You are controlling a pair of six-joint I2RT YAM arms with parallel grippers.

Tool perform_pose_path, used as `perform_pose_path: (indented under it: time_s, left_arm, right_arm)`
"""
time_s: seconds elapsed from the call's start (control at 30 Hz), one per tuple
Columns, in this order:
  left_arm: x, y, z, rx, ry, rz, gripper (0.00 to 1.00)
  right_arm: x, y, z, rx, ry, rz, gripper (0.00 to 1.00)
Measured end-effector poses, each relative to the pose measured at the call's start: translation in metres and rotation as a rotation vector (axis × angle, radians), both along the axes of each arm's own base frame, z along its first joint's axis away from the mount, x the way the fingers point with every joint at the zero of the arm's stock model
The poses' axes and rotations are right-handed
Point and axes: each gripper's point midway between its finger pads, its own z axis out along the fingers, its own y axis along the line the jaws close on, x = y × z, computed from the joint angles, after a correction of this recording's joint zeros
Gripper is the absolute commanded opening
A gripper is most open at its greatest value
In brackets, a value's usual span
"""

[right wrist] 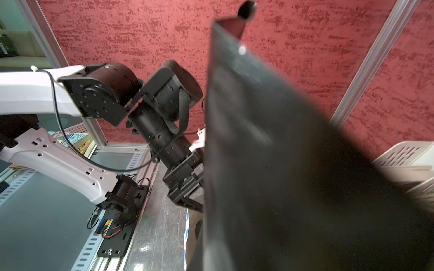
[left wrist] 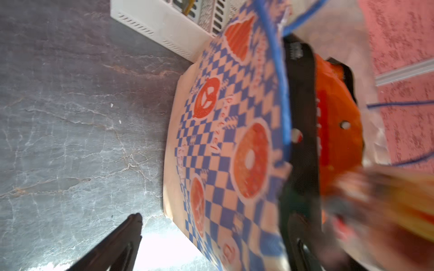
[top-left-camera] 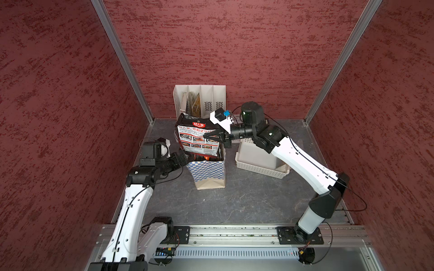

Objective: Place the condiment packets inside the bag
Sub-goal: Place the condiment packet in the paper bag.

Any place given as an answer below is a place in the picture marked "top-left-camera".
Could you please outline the dark red condiment packet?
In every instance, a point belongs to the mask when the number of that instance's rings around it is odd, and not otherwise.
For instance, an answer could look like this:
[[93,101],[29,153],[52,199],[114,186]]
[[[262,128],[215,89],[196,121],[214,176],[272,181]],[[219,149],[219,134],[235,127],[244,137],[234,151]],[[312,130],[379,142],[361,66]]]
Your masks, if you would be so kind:
[[216,157],[220,144],[208,144],[203,135],[217,128],[209,119],[181,113],[175,124],[175,138],[186,152],[206,157]]

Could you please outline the blue checkered paper bag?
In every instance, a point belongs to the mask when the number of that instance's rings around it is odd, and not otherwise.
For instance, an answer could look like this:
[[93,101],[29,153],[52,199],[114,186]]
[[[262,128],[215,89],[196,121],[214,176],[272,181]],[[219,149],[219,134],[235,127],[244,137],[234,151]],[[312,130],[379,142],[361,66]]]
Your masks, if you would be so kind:
[[226,151],[220,144],[216,157],[194,155],[187,164],[197,190],[222,189],[226,187]]

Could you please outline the white perforated plastic basket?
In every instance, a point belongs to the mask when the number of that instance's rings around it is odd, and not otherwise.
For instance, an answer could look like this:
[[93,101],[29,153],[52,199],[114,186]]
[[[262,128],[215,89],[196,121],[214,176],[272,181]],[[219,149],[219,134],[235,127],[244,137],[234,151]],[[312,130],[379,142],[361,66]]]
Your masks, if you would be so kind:
[[283,179],[291,170],[282,160],[256,146],[251,138],[240,141],[235,161],[239,169],[278,179]]

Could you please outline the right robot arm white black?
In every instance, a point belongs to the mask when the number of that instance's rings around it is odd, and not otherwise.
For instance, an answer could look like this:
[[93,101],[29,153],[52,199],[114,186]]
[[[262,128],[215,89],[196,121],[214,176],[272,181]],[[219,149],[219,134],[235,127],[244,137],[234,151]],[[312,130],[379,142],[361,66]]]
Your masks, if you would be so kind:
[[241,106],[241,124],[234,124],[228,110],[211,112],[210,121],[218,128],[204,137],[230,147],[233,140],[250,138],[254,144],[295,170],[316,192],[317,196],[295,226],[299,242],[305,242],[318,226],[334,214],[346,191],[349,176],[323,166],[290,138],[288,132],[269,122],[263,108],[256,102]]

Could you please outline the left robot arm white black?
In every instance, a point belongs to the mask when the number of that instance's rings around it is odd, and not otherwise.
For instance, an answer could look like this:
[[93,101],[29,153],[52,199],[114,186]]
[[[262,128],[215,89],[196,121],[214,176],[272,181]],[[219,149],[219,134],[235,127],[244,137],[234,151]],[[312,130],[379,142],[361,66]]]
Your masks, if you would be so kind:
[[123,206],[110,241],[99,262],[89,271],[146,271],[158,245],[170,234],[170,218],[156,218],[142,239],[139,235],[146,207],[158,180],[188,164],[183,150],[164,155],[143,151],[128,176]]

